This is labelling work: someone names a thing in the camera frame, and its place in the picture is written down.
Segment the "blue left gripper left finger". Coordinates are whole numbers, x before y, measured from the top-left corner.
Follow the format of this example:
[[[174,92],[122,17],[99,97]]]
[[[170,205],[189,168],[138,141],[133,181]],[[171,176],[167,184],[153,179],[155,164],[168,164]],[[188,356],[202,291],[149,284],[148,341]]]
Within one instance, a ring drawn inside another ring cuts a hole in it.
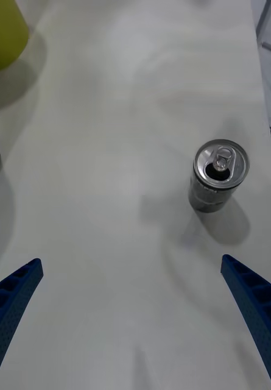
[[[43,278],[35,258],[0,281],[0,367],[24,311]]]

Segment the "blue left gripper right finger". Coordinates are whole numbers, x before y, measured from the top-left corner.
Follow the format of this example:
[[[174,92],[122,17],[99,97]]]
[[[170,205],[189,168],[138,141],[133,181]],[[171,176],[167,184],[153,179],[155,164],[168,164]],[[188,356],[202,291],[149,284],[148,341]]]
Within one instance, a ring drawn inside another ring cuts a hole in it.
[[[228,254],[222,257],[220,272],[271,379],[271,283]]]

